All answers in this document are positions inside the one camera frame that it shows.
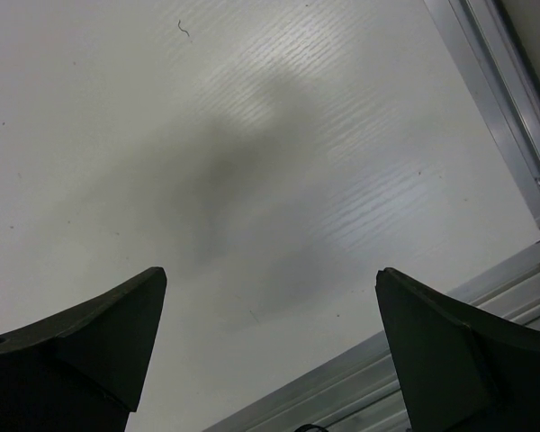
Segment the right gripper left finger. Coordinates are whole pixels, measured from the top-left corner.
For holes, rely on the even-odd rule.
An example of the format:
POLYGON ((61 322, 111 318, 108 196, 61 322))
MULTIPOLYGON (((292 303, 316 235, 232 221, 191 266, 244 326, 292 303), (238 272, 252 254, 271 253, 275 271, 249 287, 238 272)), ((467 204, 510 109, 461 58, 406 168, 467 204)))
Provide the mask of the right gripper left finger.
POLYGON ((151 267, 0 335, 0 431, 123 431, 136 411, 167 290, 151 267))

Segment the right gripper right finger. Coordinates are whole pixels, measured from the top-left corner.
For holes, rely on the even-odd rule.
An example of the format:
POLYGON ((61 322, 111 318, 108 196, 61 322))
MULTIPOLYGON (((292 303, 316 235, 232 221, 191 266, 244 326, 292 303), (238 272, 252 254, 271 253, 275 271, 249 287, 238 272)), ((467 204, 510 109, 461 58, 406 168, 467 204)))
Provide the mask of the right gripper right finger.
POLYGON ((393 268, 375 292, 415 431, 540 431, 540 331, 393 268))

